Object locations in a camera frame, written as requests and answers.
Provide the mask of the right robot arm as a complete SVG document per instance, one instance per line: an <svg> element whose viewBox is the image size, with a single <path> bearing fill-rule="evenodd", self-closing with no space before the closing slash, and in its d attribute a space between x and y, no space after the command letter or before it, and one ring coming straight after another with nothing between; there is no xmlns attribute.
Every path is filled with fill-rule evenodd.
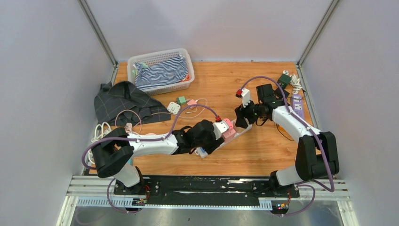
<svg viewBox="0 0 399 226"><path fill-rule="evenodd" d="M271 173L269 191L282 196L287 186L319 178L329 178L339 172L336 137L332 132L322 132L302 119L282 96L277 96L271 84L256 88L258 103L251 99L250 91L239 89L236 96L242 103L235 109L237 127L246 129L258 120L271 120L281 126L297 143L293 166Z"/></svg>

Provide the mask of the dark grey plaid cloth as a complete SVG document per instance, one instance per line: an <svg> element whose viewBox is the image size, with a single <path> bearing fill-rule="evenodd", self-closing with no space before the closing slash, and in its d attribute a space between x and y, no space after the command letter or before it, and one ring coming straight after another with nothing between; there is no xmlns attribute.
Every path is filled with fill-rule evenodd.
<svg viewBox="0 0 399 226"><path fill-rule="evenodd" d="M169 111L160 101L129 81L101 84L94 98L94 109L99 123L107 122L113 126L171 120Z"/></svg>

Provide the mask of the purple power strip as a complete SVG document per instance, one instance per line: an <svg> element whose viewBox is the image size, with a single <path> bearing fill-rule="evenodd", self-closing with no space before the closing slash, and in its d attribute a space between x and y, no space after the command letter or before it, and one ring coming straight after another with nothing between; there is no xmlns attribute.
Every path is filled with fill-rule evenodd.
<svg viewBox="0 0 399 226"><path fill-rule="evenodd" d="M298 116L304 119L304 104L302 95L293 94L291 96L291 107Z"/></svg>

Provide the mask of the dark green adapter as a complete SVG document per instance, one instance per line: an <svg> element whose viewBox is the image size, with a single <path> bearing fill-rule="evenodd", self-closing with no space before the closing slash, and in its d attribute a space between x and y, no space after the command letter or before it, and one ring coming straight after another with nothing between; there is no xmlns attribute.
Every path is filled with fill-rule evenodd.
<svg viewBox="0 0 399 226"><path fill-rule="evenodd" d="M277 83L280 85L282 89L285 89L288 86L288 84L290 84L290 82L291 82L291 77L284 73L279 77L277 81Z"/></svg>

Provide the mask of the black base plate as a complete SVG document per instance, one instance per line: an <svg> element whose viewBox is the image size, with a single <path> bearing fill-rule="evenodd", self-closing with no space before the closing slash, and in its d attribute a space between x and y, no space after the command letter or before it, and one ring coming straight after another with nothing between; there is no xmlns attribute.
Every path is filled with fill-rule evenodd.
<svg viewBox="0 0 399 226"><path fill-rule="evenodd" d="M294 186L273 190L268 177L145 175L128 188L116 181L114 195L149 194L148 204L195 206L256 206L259 198L298 198Z"/></svg>

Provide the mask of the light pink cube plug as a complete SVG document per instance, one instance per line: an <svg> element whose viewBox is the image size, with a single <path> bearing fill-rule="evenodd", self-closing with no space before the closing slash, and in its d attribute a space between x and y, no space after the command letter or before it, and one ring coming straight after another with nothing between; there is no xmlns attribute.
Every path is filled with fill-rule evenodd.
<svg viewBox="0 0 399 226"><path fill-rule="evenodd" d="M230 128L228 131L226 131L222 134L222 137L225 142L228 142L234 138L235 134L236 134L236 130L234 128Z"/></svg>

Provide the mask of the black adapter at right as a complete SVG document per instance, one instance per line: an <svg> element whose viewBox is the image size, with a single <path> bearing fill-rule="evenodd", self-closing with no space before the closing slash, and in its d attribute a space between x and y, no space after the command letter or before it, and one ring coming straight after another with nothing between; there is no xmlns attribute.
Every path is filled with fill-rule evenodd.
<svg viewBox="0 0 399 226"><path fill-rule="evenodd" d="M274 95L276 96L277 99L282 99L282 98L288 98L289 97L289 92L285 91L284 89L276 88L274 90Z"/></svg>

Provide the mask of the green small charger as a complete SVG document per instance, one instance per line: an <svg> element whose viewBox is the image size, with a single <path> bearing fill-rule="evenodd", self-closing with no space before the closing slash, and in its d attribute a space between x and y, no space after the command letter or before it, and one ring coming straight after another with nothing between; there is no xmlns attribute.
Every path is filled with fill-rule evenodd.
<svg viewBox="0 0 399 226"><path fill-rule="evenodd" d="M180 96L180 97L178 97L178 98L176 99L176 102L177 102L179 105L184 105L184 104L187 103L187 99L186 99L184 96Z"/></svg>

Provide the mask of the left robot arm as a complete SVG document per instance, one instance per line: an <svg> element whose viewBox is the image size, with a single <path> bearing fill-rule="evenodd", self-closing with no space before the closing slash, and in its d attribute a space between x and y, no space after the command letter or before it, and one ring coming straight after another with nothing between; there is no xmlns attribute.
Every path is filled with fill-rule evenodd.
<svg viewBox="0 0 399 226"><path fill-rule="evenodd" d="M224 121L208 120L162 135L136 135L115 129L103 142L91 148L97 175L99 178L113 177L132 194L140 194L144 181L138 167L129 164L133 157L191 154L198 148L211 154L224 142L222 134L228 129Z"/></svg>

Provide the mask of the white plug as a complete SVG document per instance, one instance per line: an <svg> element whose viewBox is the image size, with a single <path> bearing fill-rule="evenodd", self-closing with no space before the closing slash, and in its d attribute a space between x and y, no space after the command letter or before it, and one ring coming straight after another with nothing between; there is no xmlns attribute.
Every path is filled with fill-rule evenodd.
<svg viewBox="0 0 399 226"><path fill-rule="evenodd" d="M181 105L176 102L170 102L167 106L167 110L174 115L177 115L181 110Z"/></svg>

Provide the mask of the striped cloth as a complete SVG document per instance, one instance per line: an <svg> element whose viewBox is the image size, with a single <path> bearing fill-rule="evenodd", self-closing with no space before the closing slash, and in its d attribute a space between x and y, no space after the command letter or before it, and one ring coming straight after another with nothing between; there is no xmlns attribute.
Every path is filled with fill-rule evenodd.
<svg viewBox="0 0 399 226"><path fill-rule="evenodd" d="M134 63L132 75L135 86L144 90L186 81L189 71L186 58L178 55L151 66L143 62Z"/></svg>

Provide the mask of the white plastic basket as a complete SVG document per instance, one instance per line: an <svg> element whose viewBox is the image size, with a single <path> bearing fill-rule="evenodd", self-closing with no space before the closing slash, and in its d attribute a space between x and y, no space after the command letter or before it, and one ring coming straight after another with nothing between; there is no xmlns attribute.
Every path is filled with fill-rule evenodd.
<svg viewBox="0 0 399 226"><path fill-rule="evenodd" d="M153 96L189 88L195 79L188 51L176 48L133 56L127 63L128 81Z"/></svg>

